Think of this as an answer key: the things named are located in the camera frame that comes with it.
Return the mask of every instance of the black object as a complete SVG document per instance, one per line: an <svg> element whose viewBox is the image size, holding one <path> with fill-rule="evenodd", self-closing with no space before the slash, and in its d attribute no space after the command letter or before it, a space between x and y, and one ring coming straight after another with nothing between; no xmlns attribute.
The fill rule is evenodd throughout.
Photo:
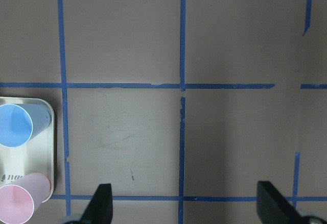
<svg viewBox="0 0 327 224"><path fill-rule="evenodd" d="M269 181L258 181L256 211L263 224L327 224L317 216L300 216Z"/></svg>
<svg viewBox="0 0 327 224"><path fill-rule="evenodd" d="M101 184L98 186L81 219L69 221L65 224L110 224L112 214L111 184Z"/></svg>

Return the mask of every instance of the pink cup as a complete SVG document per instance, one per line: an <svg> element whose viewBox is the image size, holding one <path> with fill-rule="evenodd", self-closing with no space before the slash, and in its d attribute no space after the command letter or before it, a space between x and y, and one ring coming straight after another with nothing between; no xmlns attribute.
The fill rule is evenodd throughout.
<svg viewBox="0 0 327 224"><path fill-rule="evenodd" d="M0 221L27 222L50 194L50 181L41 173L31 173L0 188Z"/></svg>

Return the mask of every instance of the plastic cup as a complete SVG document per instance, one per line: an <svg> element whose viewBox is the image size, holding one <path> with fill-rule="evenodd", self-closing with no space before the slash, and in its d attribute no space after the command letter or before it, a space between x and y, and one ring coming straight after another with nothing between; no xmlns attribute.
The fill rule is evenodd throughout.
<svg viewBox="0 0 327 224"><path fill-rule="evenodd" d="M24 145L50 124L50 114L38 104L3 104L0 106L0 144Z"/></svg>
<svg viewBox="0 0 327 224"><path fill-rule="evenodd" d="M41 173L31 173L0 187L0 221L27 222L50 194L50 181Z"/></svg>

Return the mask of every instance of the logo on tray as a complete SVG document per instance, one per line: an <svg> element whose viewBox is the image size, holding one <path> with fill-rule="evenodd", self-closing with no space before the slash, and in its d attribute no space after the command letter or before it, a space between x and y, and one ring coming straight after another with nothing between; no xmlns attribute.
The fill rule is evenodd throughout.
<svg viewBox="0 0 327 224"><path fill-rule="evenodd" d="M19 175L3 175L1 177L1 181L4 182L4 181L15 181L19 178L22 178L23 176L19 176Z"/></svg>

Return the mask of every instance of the white tray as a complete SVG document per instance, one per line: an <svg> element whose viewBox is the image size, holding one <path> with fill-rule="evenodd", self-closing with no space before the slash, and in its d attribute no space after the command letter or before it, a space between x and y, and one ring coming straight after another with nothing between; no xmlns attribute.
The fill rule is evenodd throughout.
<svg viewBox="0 0 327 224"><path fill-rule="evenodd" d="M2 104L39 104L51 116L49 126L26 144L19 147L0 145L0 187L29 173L39 172L46 175L51 183L50 195L43 201L45 202L51 197L55 182L54 111L49 103L38 98L0 96L0 105Z"/></svg>

